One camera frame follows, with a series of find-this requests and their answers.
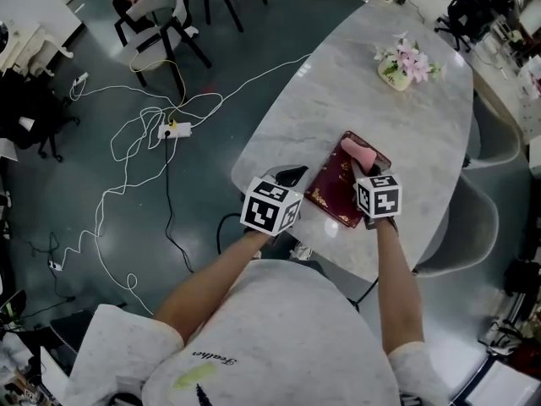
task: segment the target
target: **white oval table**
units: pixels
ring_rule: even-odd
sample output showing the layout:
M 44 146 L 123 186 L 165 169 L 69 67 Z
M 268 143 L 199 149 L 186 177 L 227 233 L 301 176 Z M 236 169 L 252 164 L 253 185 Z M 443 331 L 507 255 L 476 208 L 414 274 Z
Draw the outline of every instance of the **white oval table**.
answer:
M 393 46 L 408 31 L 430 61 L 446 64 L 445 81 L 392 90 L 377 75 L 374 44 Z M 307 185 L 351 130 L 392 161 L 403 184 L 396 218 L 408 265 L 427 248 L 462 169 L 472 118 L 472 70 L 462 57 L 397 5 L 370 3 L 345 19 L 292 77 L 232 169 L 243 192 L 272 167 L 309 167 Z M 305 200 L 288 230 L 329 261 L 368 281 L 378 275 L 375 231 L 347 228 Z

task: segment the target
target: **green leaf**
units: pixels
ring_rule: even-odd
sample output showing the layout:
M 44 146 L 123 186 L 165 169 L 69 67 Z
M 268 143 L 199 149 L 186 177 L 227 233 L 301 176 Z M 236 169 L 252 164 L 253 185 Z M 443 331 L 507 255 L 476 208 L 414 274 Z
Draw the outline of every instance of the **green leaf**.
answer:
M 386 70 L 383 71 L 383 75 L 389 75 L 395 72 L 398 69 L 398 65 L 396 63 L 393 63 L 391 66 L 389 66 Z

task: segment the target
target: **yellow stain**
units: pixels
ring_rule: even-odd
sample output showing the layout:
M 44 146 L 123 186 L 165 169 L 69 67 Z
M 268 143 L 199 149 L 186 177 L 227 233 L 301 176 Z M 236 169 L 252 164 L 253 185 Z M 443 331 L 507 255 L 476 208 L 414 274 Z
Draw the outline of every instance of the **yellow stain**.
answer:
M 188 370 L 182 376 L 180 376 L 173 385 L 177 389 L 190 388 L 193 383 L 212 376 L 216 373 L 216 365 L 212 362 L 205 362 L 204 364 L 197 365 L 193 369 Z

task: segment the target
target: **red book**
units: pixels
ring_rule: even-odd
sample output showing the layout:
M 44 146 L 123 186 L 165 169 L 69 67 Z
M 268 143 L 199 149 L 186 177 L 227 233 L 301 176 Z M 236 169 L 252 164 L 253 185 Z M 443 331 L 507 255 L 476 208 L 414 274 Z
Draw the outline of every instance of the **red book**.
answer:
M 355 228 L 363 219 L 363 212 L 355 203 L 355 178 L 353 177 L 351 157 L 340 146 L 340 142 L 349 138 L 362 147 L 369 147 L 376 152 L 376 161 L 391 167 L 391 161 L 370 143 L 351 131 L 347 131 L 338 140 L 327 161 L 315 177 L 312 184 L 304 191 L 304 196 L 323 209 L 331 217 Z

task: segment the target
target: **white t-shirt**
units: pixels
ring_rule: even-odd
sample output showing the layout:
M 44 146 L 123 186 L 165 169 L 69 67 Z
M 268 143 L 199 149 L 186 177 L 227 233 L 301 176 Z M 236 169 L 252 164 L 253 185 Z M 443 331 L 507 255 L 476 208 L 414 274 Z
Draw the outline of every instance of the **white t-shirt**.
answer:
M 132 392 L 145 406 L 443 406 L 423 343 L 386 356 L 329 280 L 290 261 L 252 261 L 184 345 L 163 323 L 101 305 L 65 406 Z

